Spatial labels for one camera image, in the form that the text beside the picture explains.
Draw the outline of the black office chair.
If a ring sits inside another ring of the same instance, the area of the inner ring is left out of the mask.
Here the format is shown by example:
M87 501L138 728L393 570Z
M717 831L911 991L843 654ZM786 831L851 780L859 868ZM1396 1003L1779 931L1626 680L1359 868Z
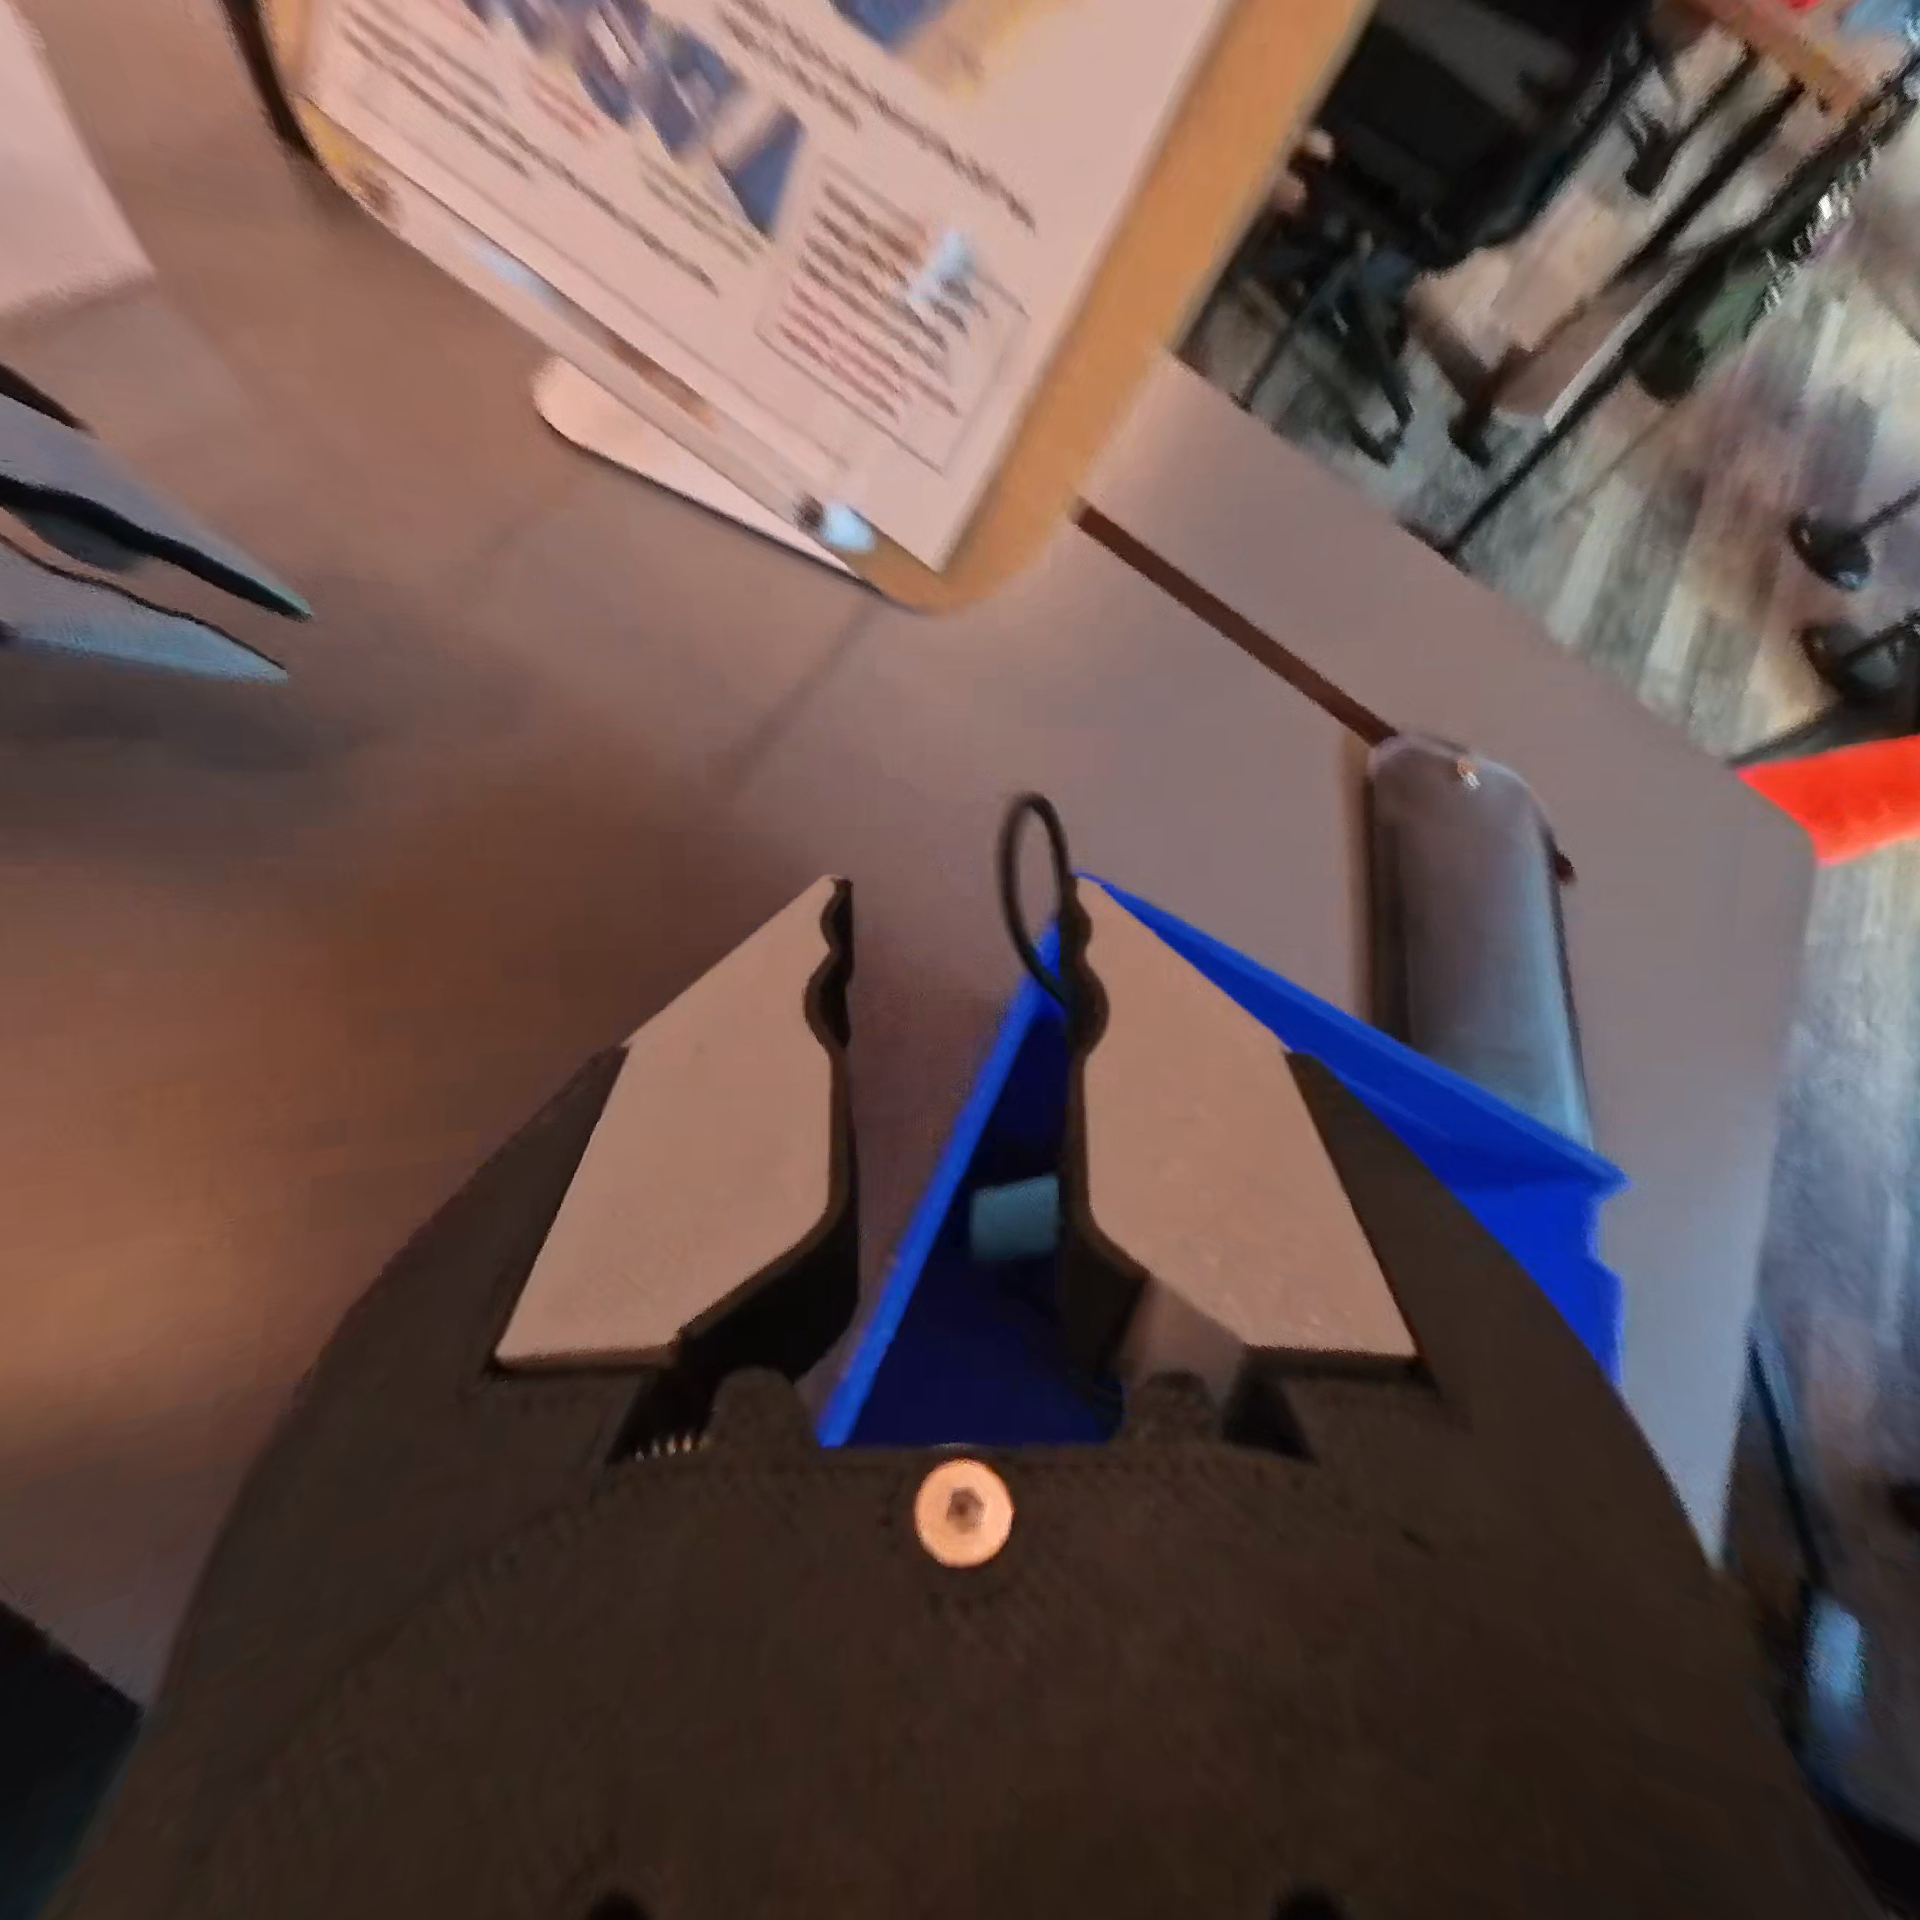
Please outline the black office chair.
M1286 313L1241 412L1300 335L1329 335L1389 405L1389 433L1350 405L1350 440L1396 463L1416 417L1410 297L1551 211L1654 67L1651 16L1643 0L1374 7L1293 169L1297 197L1241 243L1241 288Z

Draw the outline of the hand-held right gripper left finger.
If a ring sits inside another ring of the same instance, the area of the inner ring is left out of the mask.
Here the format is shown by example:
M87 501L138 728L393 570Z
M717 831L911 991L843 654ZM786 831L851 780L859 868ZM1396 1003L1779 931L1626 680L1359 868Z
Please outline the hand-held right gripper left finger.
M625 1044L498 1367L809 1377L859 1308L855 886L810 878Z

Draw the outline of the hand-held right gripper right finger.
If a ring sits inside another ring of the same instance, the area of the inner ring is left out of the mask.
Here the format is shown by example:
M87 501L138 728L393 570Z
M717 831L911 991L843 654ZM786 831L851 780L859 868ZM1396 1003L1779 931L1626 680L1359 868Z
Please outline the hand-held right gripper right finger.
M1075 878L1060 968L1066 1355L1122 1393L1196 1377L1219 1408L1265 1367L1410 1374L1420 1341L1293 1044L1100 878Z

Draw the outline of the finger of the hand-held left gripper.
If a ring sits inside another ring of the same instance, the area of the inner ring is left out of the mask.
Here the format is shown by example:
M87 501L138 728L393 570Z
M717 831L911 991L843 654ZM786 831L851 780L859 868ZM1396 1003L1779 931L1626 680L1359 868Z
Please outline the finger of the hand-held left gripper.
M84 422L41 396L0 396L0 504L36 542L87 570L165 561L255 608L313 622L294 581L140 484Z
M159 608L124 588L66 577L41 561L0 570L0 640L4 649L80 654L202 680L287 680L287 667L193 617Z

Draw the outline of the orange traffic cone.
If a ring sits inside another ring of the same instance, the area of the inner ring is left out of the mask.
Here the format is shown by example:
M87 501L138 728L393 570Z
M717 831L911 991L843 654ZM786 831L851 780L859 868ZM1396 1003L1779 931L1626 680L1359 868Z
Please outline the orange traffic cone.
M1810 839L1817 864L1853 864L1920 839L1917 733L1757 760L1739 777Z

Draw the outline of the printed instruction sheet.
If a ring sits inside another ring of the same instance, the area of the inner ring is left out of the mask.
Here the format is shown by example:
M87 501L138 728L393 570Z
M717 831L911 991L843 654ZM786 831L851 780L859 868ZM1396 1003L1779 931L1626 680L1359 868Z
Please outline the printed instruction sheet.
M941 574L1221 16L350 0L302 105Z

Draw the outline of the white stand base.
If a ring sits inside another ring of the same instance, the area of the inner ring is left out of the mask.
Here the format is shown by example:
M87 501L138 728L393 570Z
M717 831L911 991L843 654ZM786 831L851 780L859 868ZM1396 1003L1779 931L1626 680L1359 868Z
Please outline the white stand base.
M855 577L843 557L833 557L823 542L764 510L748 490L741 490L730 473L709 467L698 452L687 452L675 440L650 429L639 412L612 402L600 380L589 380L569 358L547 358L529 380L539 417L589 456L675 493L698 504L701 517L717 517L793 557L809 557L828 570L833 577Z

